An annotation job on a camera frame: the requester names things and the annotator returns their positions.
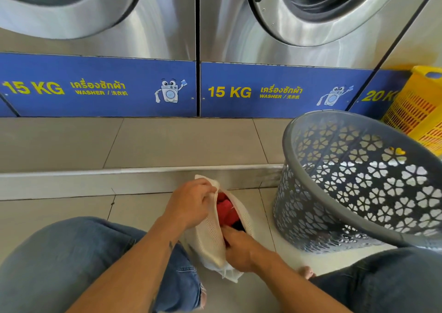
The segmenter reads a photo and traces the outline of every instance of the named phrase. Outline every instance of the blue label panel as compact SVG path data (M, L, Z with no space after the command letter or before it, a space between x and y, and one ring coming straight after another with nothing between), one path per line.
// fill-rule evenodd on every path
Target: blue label panel
M196 64L0 54L0 93L21 116L196 115Z
M377 71L349 111L372 119L381 119L410 76L409 71Z
M345 110L371 70L257 64L201 64L201 116L294 118Z
M0 118L15 117L15 114L9 109L8 105L0 99Z

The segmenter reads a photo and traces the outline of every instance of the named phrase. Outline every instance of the mesh laundry bag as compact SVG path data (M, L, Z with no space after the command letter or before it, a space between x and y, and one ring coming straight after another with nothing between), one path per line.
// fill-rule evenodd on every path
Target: mesh laundry bag
M209 215L198 226L188 229L185 233L186 241L190 247L198 254L201 263L208 269L217 271L223 277L238 282L238 278L243 274L234 269L225 259L225 243L218 222L217 197L218 191L224 192L240 218L240 221L247 234L255 237L251 218L244 205L229 191L220 189L220 185L216 180L209 179L204 176L196 175L195 179L205 178L214 187L217 192L213 194L211 199Z
M382 242L442 252L442 164L383 123L336 110L290 122L273 206L295 247L329 252Z

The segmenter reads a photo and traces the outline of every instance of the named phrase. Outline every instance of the tile grout line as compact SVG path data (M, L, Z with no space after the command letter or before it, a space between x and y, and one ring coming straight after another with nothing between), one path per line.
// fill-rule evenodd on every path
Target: tile grout line
M108 218L106 219L107 221L109 221L109 217L111 216L112 207L113 207L113 204L115 204L115 198L116 198L116 197L117 197L117 195L115 194L115 195L113 196L112 204L110 204L110 210L109 210Z
M272 238L273 247L274 247L274 249L275 249L275 252L277 252L277 251L276 251L275 240L273 239L272 230L271 230L271 228L270 228L269 218L268 218L268 216L267 216L267 212L266 212L266 207L265 207L265 205L264 205L264 200L262 199L261 189L259 188L258 191L259 191L259 196L261 197L262 207L264 208L264 214L266 215L267 226L269 227L270 237Z
M258 129L257 129L256 124L255 124L255 119L252 119L252 121L253 121L253 126L255 126L255 130L256 130L256 134L258 136L259 143L261 144L262 152L264 153L264 157L266 158L267 164L269 164L269 160L267 159L266 152L264 150L264 147L262 146L261 138L259 137Z
M104 167L106 166L106 163L107 163L107 161L108 161L108 159L109 159L109 156L110 156L110 154L111 154L111 151L112 151L113 145L115 144L115 141L117 140L118 134L119 134L119 132L120 132L120 129L121 129L121 126L123 125L124 120L125 120L125 118L123 118L123 119L121 120L121 124L120 124L120 126L119 126L119 128L118 128L117 134L115 135L115 138L113 139L112 145L110 146L108 156L106 157L106 160L104 161L104 164L103 164L103 167L102 167L103 169L104 169Z

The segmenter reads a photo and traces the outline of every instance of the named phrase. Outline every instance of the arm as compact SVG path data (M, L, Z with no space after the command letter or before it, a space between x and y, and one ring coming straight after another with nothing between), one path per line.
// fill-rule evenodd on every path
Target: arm
M226 251L229 264L239 271L256 273L278 299L284 313L351 313L250 235L230 227L223 227L222 232L230 245Z
M144 238L98 277L66 313L151 312L174 245L185 229L207 217L205 197L215 191L206 179L179 187Z

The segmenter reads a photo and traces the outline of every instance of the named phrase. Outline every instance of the hand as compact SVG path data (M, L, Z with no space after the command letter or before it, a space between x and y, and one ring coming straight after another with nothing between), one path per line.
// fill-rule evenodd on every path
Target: hand
M222 234L230 247L225 258L231 266L241 272L255 272L262 259L273 258L273 252L264 248L250 235L232 227L221 227Z
M184 230L195 227L209 214L211 193L216 191L204 178L186 182L172 193L163 216Z

